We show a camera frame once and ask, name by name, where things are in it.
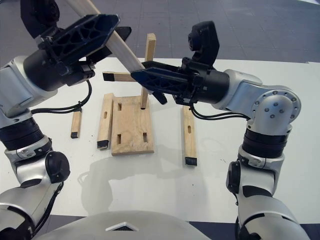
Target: plywood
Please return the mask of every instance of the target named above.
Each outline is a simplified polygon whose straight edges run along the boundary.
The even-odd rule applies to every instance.
[[[156,50],[156,35],[154,33],[148,33],[146,36],[146,45],[145,45],[145,61],[153,61],[155,50]],[[145,109],[148,100],[148,91],[144,87],[141,90],[141,108]]]
[[[140,96],[115,97],[111,154],[116,156],[147,153],[154,153],[149,102],[145,109],[141,109]]]
[[[81,117],[82,117],[82,109],[81,108],[79,108],[73,112],[72,125],[71,125],[71,135],[70,135],[70,137],[72,139],[77,139],[80,136]]]
[[[104,71],[103,80],[109,82],[135,82],[130,73],[128,72],[113,72],[113,71]]]
[[[184,141],[183,156],[186,165],[197,166],[195,117],[189,108],[189,106],[183,106],[182,108]]]
[[[97,139],[97,148],[108,148],[111,140],[112,118],[113,118],[114,94],[109,93],[103,96],[102,110],[100,116],[99,133]]]

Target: wooden base plate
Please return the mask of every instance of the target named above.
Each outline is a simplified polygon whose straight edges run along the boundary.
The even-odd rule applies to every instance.
[[[141,109],[140,99],[141,96],[127,96],[113,100],[113,156],[155,152],[149,102]]]

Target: white table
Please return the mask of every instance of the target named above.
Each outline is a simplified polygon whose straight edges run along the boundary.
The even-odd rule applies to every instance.
[[[179,59],[155,59],[181,65]],[[253,74],[266,85],[292,88],[302,101],[300,116],[285,148],[286,160],[275,197],[291,209],[300,223],[320,223],[319,144],[320,63],[217,60],[218,70]],[[234,196],[226,188],[229,163],[237,159],[243,142],[244,119],[195,120],[198,167],[186,167],[182,157],[181,108],[168,95],[160,105],[149,97],[155,142],[154,154],[112,157],[97,149],[103,96],[137,96],[135,82],[104,82],[103,71],[125,72],[116,58],[96,65],[93,94],[82,112],[80,138],[71,139],[72,114],[36,114],[42,132],[53,140],[54,150],[69,159],[71,174],[55,201],[52,214],[88,216],[105,211],[147,210],[186,221],[233,223],[237,216]],[[64,107],[87,95],[87,84],[64,86],[38,107]],[[218,113],[209,104],[196,105],[204,114]],[[0,192],[17,187],[9,160],[0,145]]]

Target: gray floor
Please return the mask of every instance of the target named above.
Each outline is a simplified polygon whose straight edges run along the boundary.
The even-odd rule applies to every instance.
[[[59,26],[79,17],[65,3]],[[116,13],[131,26],[128,45],[144,57],[146,34],[156,33],[155,56],[190,57],[192,25],[214,20],[219,59],[320,62],[320,5],[298,0],[93,0],[103,13]],[[0,4],[0,66],[37,49],[20,20],[18,0]]]

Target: wooden stick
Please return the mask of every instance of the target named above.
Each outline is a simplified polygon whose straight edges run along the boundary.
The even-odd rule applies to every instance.
[[[148,33],[146,36],[146,45],[145,45],[145,56],[144,60],[145,61],[153,61],[154,60],[154,55],[155,55],[155,50],[156,50],[156,35],[154,33]],[[148,91],[144,87],[142,87],[141,90],[141,109],[145,109],[147,105],[147,100],[148,100]]]
[[[103,80],[109,82],[136,82],[128,72],[104,71]]]
[[[188,106],[183,106],[183,140],[184,140],[184,160],[189,166],[197,166],[197,145],[195,132],[195,119]]]
[[[71,135],[70,135],[72,139],[77,139],[80,136],[81,117],[82,117],[82,109],[80,107],[73,112]]]
[[[98,149],[108,148],[109,141],[111,140],[113,104],[114,94],[105,94],[103,97],[99,133],[96,142]]]
[[[80,17],[89,14],[101,14],[90,0],[66,0],[66,2]],[[113,31],[113,34],[105,45],[130,73],[145,69],[116,31]]]

